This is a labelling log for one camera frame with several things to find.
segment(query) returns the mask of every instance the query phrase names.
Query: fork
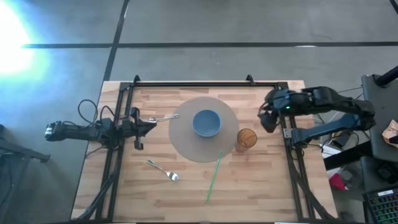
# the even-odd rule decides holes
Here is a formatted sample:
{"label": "fork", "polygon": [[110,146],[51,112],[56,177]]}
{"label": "fork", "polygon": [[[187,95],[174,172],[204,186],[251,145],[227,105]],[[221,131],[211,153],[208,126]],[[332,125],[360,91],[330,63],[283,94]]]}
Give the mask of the fork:
{"label": "fork", "polygon": [[170,178],[170,180],[173,180],[173,181],[178,181],[178,180],[179,180],[180,177],[179,177],[177,174],[175,174],[175,173],[173,173],[173,172],[170,172],[170,171],[163,170],[163,168],[161,168],[160,166],[158,166],[157,164],[155,164],[154,161],[148,160],[148,163],[149,163],[150,165],[152,165],[152,166],[154,166],[154,167],[160,169],[161,171],[165,172],[166,175],[167,175],[167,177]]}
{"label": "fork", "polygon": [[151,123],[157,123],[158,121],[165,121],[167,119],[174,119],[174,118],[178,118],[178,114],[173,114],[172,116],[166,116],[163,118],[148,118],[148,119],[145,119],[145,121],[151,122]]}

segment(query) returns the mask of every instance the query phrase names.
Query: green straw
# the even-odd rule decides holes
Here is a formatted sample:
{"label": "green straw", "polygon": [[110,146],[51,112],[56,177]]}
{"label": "green straw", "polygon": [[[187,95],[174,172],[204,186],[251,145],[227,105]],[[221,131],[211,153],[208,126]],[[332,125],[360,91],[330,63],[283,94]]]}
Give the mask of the green straw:
{"label": "green straw", "polygon": [[211,180],[210,189],[209,189],[209,192],[207,193],[207,199],[206,199],[206,204],[207,205],[209,204],[211,191],[213,190],[214,181],[216,180],[216,175],[217,175],[217,171],[218,171],[218,164],[220,163],[221,155],[222,155],[222,152],[220,151],[220,153],[218,154],[218,159],[217,159],[217,163],[216,163],[216,169],[214,170],[214,174],[213,174],[213,180]]}

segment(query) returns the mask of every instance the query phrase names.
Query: cable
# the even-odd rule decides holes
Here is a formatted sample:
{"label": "cable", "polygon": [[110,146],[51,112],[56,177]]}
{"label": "cable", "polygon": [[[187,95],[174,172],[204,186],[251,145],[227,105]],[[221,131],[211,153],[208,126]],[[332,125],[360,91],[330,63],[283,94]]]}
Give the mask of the cable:
{"label": "cable", "polygon": [[322,119],[321,115],[320,114],[317,114],[317,115],[318,115],[319,119],[322,121],[322,123],[325,124],[325,121]]}
{"label": "cable", "polygon": [[300,150],[297,150],[297,148],[294,148],[294,150],[296,151],[296,154],[297,154],[297,159],[293,157],[293,154],[292,154],[293,150],[290,151],[290,155],[292,155],[292,159],[298,160],[299,156],[300,156],[301,158],[304,157],[304,154],[305,154],[304,150],[303,150],[301,147],[300,147],[299,149],[300,149]]}
{"label": "cable", "polygon": [[366,133],[366,131],[362,131],[365,135],[366,135],[366,137],[370,140],[371,139],[371,137]]}
{"label": "cable", "polygon": [[[94,106],[94,108],[95,108],[94,120],[93,120],[93,121],[87,120],[87,119],[81,114],[80,106],[81,106],[81,104],[84,103],[84,102],[89,102],[89,103],[91,103],[91,104]],[[77,106],[77,112],[79,113],[80,117],[81,117],[84,121],[86,121],[86,122],[89,123],[90,125],[95,125],[94,122],[97,120],[97,117],[98,117],[98,108],[97,108],[97,105],[96,105],[92,100],[85,99],[85,100],[80,101],[79,105]]]}
{"label": "cable", "polygon": [[334,138],[337,138],[337,137],[339,137],[339,136],[340,136],[340,135],[337,135],[337,136],[333,136],[333,137],[330,137],[330,138],[326,139],[326,140],[322,143],[321,146],[316,145],[316,144],[308,144],[308,145],[309,145],[309,146],[318,146],[318,147],[321,149],[321,153],[323,153],[323,147],[325,146],[326,142],[329,141],[329,140],[332,140],[332,139],[334,139]]}
{"label": "cable", "polygon": [[[81,106],[81,104],[82,104],[83,102],[86,102],[86,101],[89,102],[89,103],[91,103],[92,105],[94,105],[94,108],[95,108],[94,119],[93,119],[92,122],[89,121],[89,120],[87,120],[87,119],[81,114],[81,111],[80,111],[80,106]],[[98,117],[98,108],[97,108],[97,105],[96,105],[93,101],[88,100],[88,99],[81,100],[80,103],[79,103],[79,105],[77,106],[77,112],[79,113],[80,117],[81,117],[84,121],[86,121],[86,122],[89,123],[87,126],[85,126],[85,127],[82,128],[82,129],[89,128],[90,126],[95,125],[95,121],[97,120],[97,117]],[[78,126],[77,124],[75,124],[75,123],[73,123],[73,122],[71,122],[71,121],[64,121],[64,122],[62,122],[62,124],[72,124],[72,125]]]}
{"label": "cable", "polygon": [[355,98],[355,100],[357,100],[359,97],[361,97],[363,95],[363,93],[361,93],[359,96],[357,96],[356,98]]}
{"label": "cable", "polygon": [[103,148],[105,148],[105,147],[104,147],[104,146],[101,146],[101,147],[99,147],[99,148],[97,148],[97,149],[95,149],[95,150],[89,152],[88,154],[86,154],[85,159],[86,159],[90,154],[92,154],[92,153],[94,153],[94,152],[96,152],[96,151],[98,151],[98,150],[100,150],[100,149],[103,149]]}
{"label": "cable", "polygon": [[4,160],[4,163],[8,165],[8,175],[9,175],[9,180],[10,180],[10,186],[9,186],[9,188],[8,188],[8,191],[7,191],[6,196],[1,200],[0,208],[4,205],[4,202],[6,202],[6,200],[7,200],[8,196],[9,196],[9,194],[11,193],[11,189],[12,189],[12,185],[13,185],[13,183],[12,183],[11,166],[10,166],[10,164],[8,163],[7,160]]}
{"label": "cable", "polygon": [[[320,146],[320,145],[316,145],[316,144],[308,144],[309,146],[317,146],[317,147],[319,147],[320,149],[323,149],[322,147],[323,146]],[[328,153],[328,152],[323,152],[323,150],[321,150],[321,152],[322,152],[322,154],[328,154],[328,155],[331,155],[331,156],[333,156],[334,154],[331,154],[331,153]]]}
{"label": "cable", "polygon": [[357,90],[357,89],[360,89],[360,88],[362,88],[362,87],[360,86],[360,87],[357,87],[357,88],[352,88],[352,89],[348,89],[348,90],[342,90],[342,91],[338,91],[337,93],[344,93],[346,91]]}
{"label": "cable", "polygon": [[353,132],[353,134],[356,136],[356,143],[355,146],[357,146],[359,144],[359,136],[358,134],[356,134],[355,132]]}
{"label": "cable", "polygon": [[[352,131],[352,128],[356,125],[356,123],[357,123],[358,121],[359,121],[359,117],[354,121],[354,124],[352,125],[352,127],[348,128],[348,130]],[[357,135],[357,137],[358,137],[358,139],[357,139],[357,145],[358,145],[358,143],[359,143],[359,136],[358,136],[358,134],[356,134],[356,133],[353,132],[353,131],[352,131],[352,133],[354,133],[355,135]],[[339,134],[339,135],[337,135],[337,136],[333,136],[333,137],[327,139],[326,141],[324,141],[323,144],[322,144],[322,146],[321,146],[321,152],[323,153],[323,147],[325,146],[325,143],[326,143],[327,141],[332,140],[332,139],[337,138],[337,137],[340,137],[341,135],[342,135],[342,134]]]}
{"label": "cable", "polygon": [[101,112],[99,113],[99,120],[100,121],[102,121],[102,114],[103,114],[105,108],[108,109],[109,112],[111,112],[112,116],[114,117],[114,113],[113,113],[112,109],[110,107],[108,107],[108,106],[103,106],[102,109],[101,109]]}

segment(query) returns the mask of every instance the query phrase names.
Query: red object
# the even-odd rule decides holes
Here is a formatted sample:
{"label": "red object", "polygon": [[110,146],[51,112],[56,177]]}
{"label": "red object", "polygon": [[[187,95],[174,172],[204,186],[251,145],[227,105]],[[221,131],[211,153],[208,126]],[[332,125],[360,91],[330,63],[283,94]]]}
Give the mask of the red object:
{"label": "red object", "polygon": [[339,174],[334,174],[330,177],[329,183],[339,190],[347,190]]}

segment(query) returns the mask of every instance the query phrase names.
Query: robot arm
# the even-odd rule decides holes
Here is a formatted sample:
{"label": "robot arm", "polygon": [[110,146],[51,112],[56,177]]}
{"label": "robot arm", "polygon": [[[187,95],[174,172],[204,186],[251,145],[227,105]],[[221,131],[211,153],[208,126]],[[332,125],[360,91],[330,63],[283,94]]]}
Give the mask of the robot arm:
{"label": "robot arm", "polygon": [[117,146],[121,139],[135,136],[134,147],[143,150],[141,137],[144,137],[156,127],[156,123],[142,121],[139,117],[138,108],[131,108],[130,115],[134,122],[124,119],[121,121],[121,125],[117,127],[110,118],[96,121],[95,125],[92,126],[79,126],[57,121],[47,125],[44,136],[48,141],[62,141],[64,139],[97,141],[110,148]]}
{"label": "robot arm", "polygon": [[260,107],[258,117],[268,133],[274,132],[280,116],[300,116],[326,113],[331,110],[346,113],[340,120],[311,129],[293,129],[295,146],[306,146],[313,138],[344,129],[368,130],[374,122],[374,108],[371,102],[341,96],[335,90],[325,87],[292,90],[272,90]]}

